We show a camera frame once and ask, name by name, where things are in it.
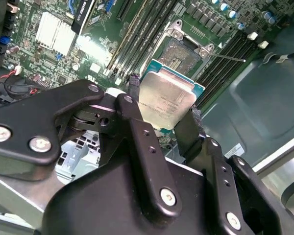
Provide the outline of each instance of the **ram slot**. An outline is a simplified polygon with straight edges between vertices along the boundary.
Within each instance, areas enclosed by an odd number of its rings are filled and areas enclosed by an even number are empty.
[[[256,44],[239,32],[222,50],[221,54],[247,59],[256,49]],[[197,82],[206,87],[206,90],[196,101],[196,106],[199,109],[202,108],[231,79],[241,65],[241,62],[216,58],[197,80]]]
[[[157,23],[156,26],[151,30],[151,32],[149,33],[150,36],[148,36],[147,39],[141,45],[141,47],[139,49],[139,54],[138,54],[138,56],[136,56],[136,59],[131,61],[130,69],[127,71],[129,74],[134,72],[135,69],[146,58],[146,54],[148,53],[149,47],[155,41],[159,31],[162,28],[164,28],[165,22],[167,21],[169,15],[173,11],[177,2],[178,2],[178,0],[172,0],[170,3],[168,3],[166,5],[166,8],[163,11],[163,14],[159,17],[159,23]]]
[[[140,46],[142,43],[148,38],[149,32],[155,27],[156,24],[159,22],[159,16],[161,15],[164,6],[168,0],[158,0],[156,1],[157,4],[154,8],[150,9],[150,12],[147,15],[147,18],[138,30],[135,33],[135,37],[132,39],[131,43],[129,44],[126,53],[123,55],[122,59],[119,61],[119,65],[121,70],[127,69],[130,63],[132,63],[134,56],[137,54]]]
[[[132,20],[132,23],[128,27],[128,31],[126,35],[124,36],[123,40],[119,44],[117,51],[114,53],[110,63],[107,66],[107,69],[111,70],[114,68],[115,65],[119,64],[120,57],[124,52],[126,52],[126,49],[128,49],[128,42],[131,41],[132,37],[135,36],[135,32],[140,25],[140,22],[142,21],[143,15],[145,13],[146,8],[149,6],[149,2],[156,2],[157,0],[145,0],[142,4],[142,7],[140,8],[139,12],[136,14],[135,18]]]
[[[119,21],[123,21],[128,13],[128,11],[130,10],[132,4],[133,4],[134,0],[126,0],[121,9],[119,10],[118,12],[118,15],[117,15],[117,19]]]

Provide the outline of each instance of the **green circuit board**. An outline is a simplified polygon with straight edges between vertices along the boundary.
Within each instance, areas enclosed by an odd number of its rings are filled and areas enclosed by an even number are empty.
[[[276,23],[266,22],[262,13],[269,10],[275,22],[286,14],[294,14],[294,0],[275,0],[271,4],[264,0],[224,0],[227,9],[223,11],[221,2],[211,0],[114,0],[108,12],[105,11],[107,2],[94,1],[82,33],[74,36],[68,53],[61,55],[39,43],[37,32],[43,24],[41,18],[45,12],[71,25],[74,16],[70,13],[68,1],[21,1],[9,45],[19,46],[20,51],[7,54],[4,65],[20,64],[22,76],[33,78],[39,74],[39,82],[49,88],[89,79],[103,88],[124,90],[128,76],[142,74],[152,58],[197,80],[215,57],[203,60],[192,49],[194,45],[212,44],[214,53],[218,54],[234,37],[239,23],[245,27],[254,25],[258,34],[270,39],[280,28]],[[120,20],[120,11],[126,3],[130,3],[126,5],[128,11]],[[79,4],[80,1],[75,0],[75,12]],[[202,13],[200,16],[196,12],[198,9]],[[233,18],[229,17],[230,11],[235,12]],[[190,46],[172,35],[164,36],[166,29],[178,20],[182,22],[180,30],[189,38]],[[177,45],[179,50],[172,50],[172,45]],[[187,60],[194,62],[186,66]]]

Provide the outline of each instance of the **black mounting arm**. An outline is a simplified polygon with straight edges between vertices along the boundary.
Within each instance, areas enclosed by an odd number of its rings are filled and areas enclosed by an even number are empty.
[[[131,96],[104,94],[87,80],[0,108],[0,175],[47,178],[61,144],[86,130],[100,133],[100,168],[55,194],[43,235],[294,235],[294,220],[250,166],[235,156],[225,159],[191,110],[175,133],[195,172],[165,160]]]

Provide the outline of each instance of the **white label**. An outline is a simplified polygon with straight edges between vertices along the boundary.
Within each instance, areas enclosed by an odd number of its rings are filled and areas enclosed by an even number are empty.
[[[238,143],[237,145],[235,145],[230,151],[228,151],[226,154],[225,154],[225,157],[229,158],[231,157],[232,155],[236,155],[236,156],[241,156],[245,153],[243,147],[241,146],[240,143]]]
[[[98,64],[92,63],[92,65],[90,66],[90,70],[98,73],[100,71],[100,66]]]

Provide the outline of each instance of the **black plastic bracket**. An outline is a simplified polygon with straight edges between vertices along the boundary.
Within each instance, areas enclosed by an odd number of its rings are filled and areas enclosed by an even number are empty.
[[[211,233],[254,234],[243,219],[233,172],[225,162],[219,144],[206,137],[200,154],[188,166],[201,171],[206,178],[205,211]]]
[[[101,136],[104,138],[101,141],[103,146],[100,147],[102,158],[100,165],[117,157],[114,156],[114,153],[126,142],[142,211],[153,223],[166,226],[180,215],[182,201],[162,155],[153,127],[143,121],[139,107],[131,96],[118,95],[115,107],[120,120],[118,134],[114,138]],[[169,189],[173,193],[174,205],[165,203],[161,197],[162,189]]]
[[[1,107],[0,126],[10,130],[11,137],[0,142],[0,174],[25,180],[48,177],[59,157],[70,117],[103,96],[95,84],[79,80]],[[34,137],[47,138],[51,149],[33,151],[29,141]]]
[[[227,160],[235,172],[244,218],[255,233],[294,235],[294,218],[285,210],[248,163],[237,156]]]

